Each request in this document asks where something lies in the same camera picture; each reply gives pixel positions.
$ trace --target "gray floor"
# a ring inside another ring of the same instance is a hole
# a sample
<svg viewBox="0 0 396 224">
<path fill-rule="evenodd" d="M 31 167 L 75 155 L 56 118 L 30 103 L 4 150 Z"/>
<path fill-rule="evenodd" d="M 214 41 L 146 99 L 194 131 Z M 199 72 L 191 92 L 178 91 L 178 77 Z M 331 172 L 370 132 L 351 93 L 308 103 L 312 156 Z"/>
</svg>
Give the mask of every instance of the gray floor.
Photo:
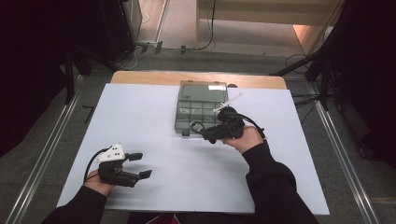
<svg viewBox="0 0 396 224">
<path fill-rule="evenodd" d="M 269 34 L 274 29 L 276 28 L 266 30 L 266 33 Z M 181 55 L 177 50 L 163 49 L 161 53 L 155 54 L 154 49 L 148 49 L 145 53 L 141 53 L 140 50 L 136 52 L 136 65 L 134 65 L 134 61 L 122 62 L 121 64 L 133 68 L 133 70 L 203 71 L 265 75 L 284 68 L 287 56 L 298 53 L 295 48 L 297 45 L 296 37 L 292 35 L 291 31 L 288 32 L 289 35 L 286 38 L 292 42 L 290 49 L 281 41 L 272 42 L 274 39 L 271 36 L 265 37 L 266 42 L 263 48 L 266 48 L 265 45 L 274 47 L 274 49 L 276 49 L 276 46 L 280 46 L 284 50 L 281 53 L 272 51 L 274 54 L 264 55 L 263 53 L 235 52 L 235 49 L 230 46 L 228 47 L 230 48 L 229 52 L 188 51 L 184 55 Z M 296 60 L 298 60 L 298 56 L 291 58 L 288 64 Z M 92 75 L 83 78 L 84 81 L 79 88 L 80 95 L 76 107 L 51 156 L 46 172 L 35 190 L 32 201 L 30 201 L 26 211 L 22 212 L 24 216 L 22 216 L 21 223 L 39 223 L 55 208 L 58 202 L 62 186 L 89 125 L 85 121 L 89 116 L 90 109 L 83 106 L 96 105 L 103 87 L 112 77 L 112 72 L 102 65 L 92 63 L 92 67 Z M 304 70 L 305 68 L 302 67 L 298 71 L 303 72 Z M 286 75 L 285 79 L 291 92 L 310 93 L 310 84 L 304 81 L 302 75 L 291 73 Z M 6 156 L 0 158 L 0 223 L 6 222 L 21 187 L 34 169 L 35 161 L 46 145 L 50 133 L 64 109 L 64 99 L 65 92 L 63 91 L 52 101 L 52 104 L 35 123 L 23 142 Z M 310 103 L 299 107 L 297 111 L 301 120 L 306 116 L 302 126 L 331 212 L 329 216 L 318 217 L 318 220 L 320 223 L 334 224 L 364 223 L 361 211 L 334 153 L 319 113 L 315 108 L 310 111 L 313 105 L 314 103 Z M 396 170 L 382 161 L 363 159 L 359 154 L 359 145 L 354 140 L 344 117 L 335 109 L 332 99 L 329 99 L 329 107 L 329 113 L 343 140 L 347 155 L 351 159 L 369 198 L 373 201 L 373 207 L 380 223 L 394 223 L 394 220 L 396 220 Z M 103 223 L 125 223 L 127 217 L 128 213 L 126 211 L 106 211 Z"/>
</svg>

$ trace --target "person's right arm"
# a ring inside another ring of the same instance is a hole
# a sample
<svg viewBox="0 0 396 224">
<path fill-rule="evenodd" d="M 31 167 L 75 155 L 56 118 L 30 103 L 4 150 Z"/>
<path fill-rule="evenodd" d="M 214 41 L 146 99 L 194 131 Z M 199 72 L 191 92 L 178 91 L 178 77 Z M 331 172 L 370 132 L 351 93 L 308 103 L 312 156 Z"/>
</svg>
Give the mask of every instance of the person's right arm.
<svg viewBox="0 0 396 224">
<path fill-rule="evenodd" d="M 247 161 L 247 185 L 255 204 L 257 223 L 318 223 L 297 193 L 291 170 L 274 160 L 254 127 L 245 127 L 239 139 L 224 139 Z"/>
</svg>

